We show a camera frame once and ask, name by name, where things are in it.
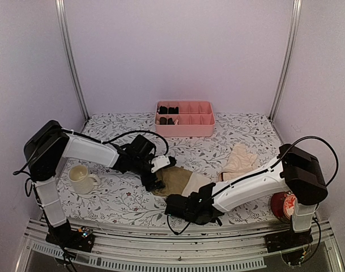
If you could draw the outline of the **olive beige underwear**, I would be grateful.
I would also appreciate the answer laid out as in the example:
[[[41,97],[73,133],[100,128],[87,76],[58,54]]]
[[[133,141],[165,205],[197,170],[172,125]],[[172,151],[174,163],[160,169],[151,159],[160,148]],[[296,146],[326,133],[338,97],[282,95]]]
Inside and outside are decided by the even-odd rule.
[[[211,182],[208,177],[182,167],[163,168],[158,170],[156,175],[164,185],[162,189],[152,191],[153,195],[159,197],[167,197],[171,194],[188,197],[192,192],[198,193],[199,188]]]

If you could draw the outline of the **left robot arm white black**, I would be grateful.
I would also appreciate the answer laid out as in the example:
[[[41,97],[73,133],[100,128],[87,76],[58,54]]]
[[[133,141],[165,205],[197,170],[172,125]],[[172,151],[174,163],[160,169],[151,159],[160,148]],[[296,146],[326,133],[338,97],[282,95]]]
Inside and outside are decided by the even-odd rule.
[[[24,146],[25,167],[39,208],[48,225],[46,241],[61,249],[91,252],[95,236],[83,227],[73,230],[57,191],[57,167],[60,160],[74,158],[96,163],[121,173],[140,177],[147,191],[163,188],[156,172],[174,166],[176,160],[167,154],[156,156],[156,146],[138,130],[131,143],[119,146],[112,140],[101,141],[62,128],[59,122],[47,122]]]

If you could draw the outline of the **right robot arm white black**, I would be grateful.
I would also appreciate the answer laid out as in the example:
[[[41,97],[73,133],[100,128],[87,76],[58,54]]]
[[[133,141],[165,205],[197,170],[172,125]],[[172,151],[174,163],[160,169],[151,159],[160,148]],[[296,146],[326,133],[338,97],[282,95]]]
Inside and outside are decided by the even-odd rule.
[[[270,194],[290,191],[296,197],[290,229],[265,236],[269,252],[310,244],[311,226],[317,205],[328,195],[318,159],[290,144],[262,168],[230,181],[210,183],[188,197],[179,194],[166,199],[165,214],[203,226],[221,225],[220,217],[236,207]]]

